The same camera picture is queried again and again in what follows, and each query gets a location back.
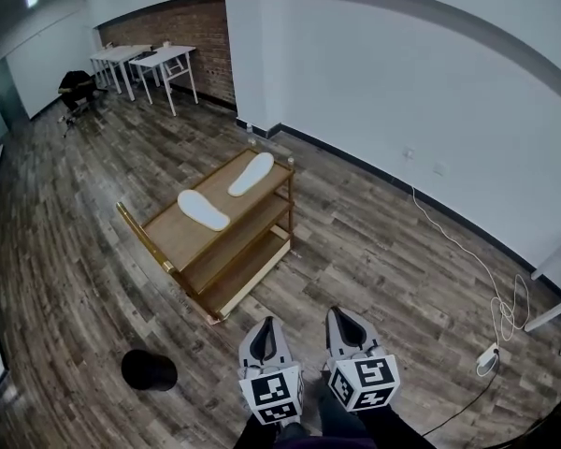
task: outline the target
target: white insole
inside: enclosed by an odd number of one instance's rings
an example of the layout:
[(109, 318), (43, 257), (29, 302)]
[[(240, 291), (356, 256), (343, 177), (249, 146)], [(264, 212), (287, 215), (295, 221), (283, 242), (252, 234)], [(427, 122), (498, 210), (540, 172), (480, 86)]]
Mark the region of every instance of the white insole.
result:
[(211, 203), (194, 190), (185, 190), (177, 198), (179, 208), (192, 220), (213, 231), (223, 231), (230, 219), (224, 213), (216, 210)]
[(274, 157), (270, 153), (260, 153), (253, 158), (238, 178), (228, 187), (230, 196), (245, 195), (250, 188), (265, 177), (274, 165)]

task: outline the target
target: door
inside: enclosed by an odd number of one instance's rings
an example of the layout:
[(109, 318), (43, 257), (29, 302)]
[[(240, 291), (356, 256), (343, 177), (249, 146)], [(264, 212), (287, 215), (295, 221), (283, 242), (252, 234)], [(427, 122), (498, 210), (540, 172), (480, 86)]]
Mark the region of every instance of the door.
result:
[(0, 114), (8, 128), (21, 118), (27, 118), (6, 58), (0, 60)]

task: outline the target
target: black cylinder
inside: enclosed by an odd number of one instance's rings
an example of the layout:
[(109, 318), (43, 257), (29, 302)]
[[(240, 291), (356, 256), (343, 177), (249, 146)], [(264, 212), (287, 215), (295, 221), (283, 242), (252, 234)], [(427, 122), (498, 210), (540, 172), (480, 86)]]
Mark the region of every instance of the black cylinder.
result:
[(121, 373), (134, 389), (167, 391), (177, 383), (177, 368), (163, 355), (133, 349), (122, 358)]

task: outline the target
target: person's arm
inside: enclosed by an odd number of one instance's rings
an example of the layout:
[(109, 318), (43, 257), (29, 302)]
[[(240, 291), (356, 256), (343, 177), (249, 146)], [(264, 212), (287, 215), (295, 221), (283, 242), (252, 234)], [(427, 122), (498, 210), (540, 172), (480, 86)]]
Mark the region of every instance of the person's arm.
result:
[(407, 447), (408, 449), (436, 449), (424, 437), (401, 419), (391, 406), (366, 409), (357, 413), (367, 433), (377, 447)]
[(277, 438), (277, 425), (266, 424), (263, 426), (252, 414), (248, 420), (234, 449), (269, 449)]

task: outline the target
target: wall outlet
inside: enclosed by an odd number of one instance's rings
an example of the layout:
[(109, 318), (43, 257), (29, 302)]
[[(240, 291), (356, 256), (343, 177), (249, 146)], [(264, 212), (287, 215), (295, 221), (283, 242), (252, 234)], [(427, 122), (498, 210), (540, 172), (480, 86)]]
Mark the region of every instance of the wall outlet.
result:
[(496, 343), (493, 342), (493, 344), (486, 350), (484, 351), (480, 357), (478, 357), (478, 359), (476, 360), (476, 362), (478, 363), (478, 366), (480, 368), (483, 368), (484, 366), (489, 366), (493, 364), (493, 359), (496, 357), (497, 355), (497, 347), (496, 347)]
[(448, 170), (449, 170), (449, 168), (447, 167), (447, 165), (444, 164), (444, 163), (442, 163), (442, 162), (440, 162), (440, 161), (438, 161), (438, 162), (436, 162), (436, 163), (434, 164), (434, 170), (433, 170), (433, 171), (434, 171), (437, 175), (445, 176), (445, 175), (447, 174), (447, 171), (448, 171)]
[(413, 148), (410, 148), (409, 146), (406, 146), (403, 149), (403, 157), (408, 161), (413, 159), (413, 154), (414, 153), (415, 153), (415, 150)]

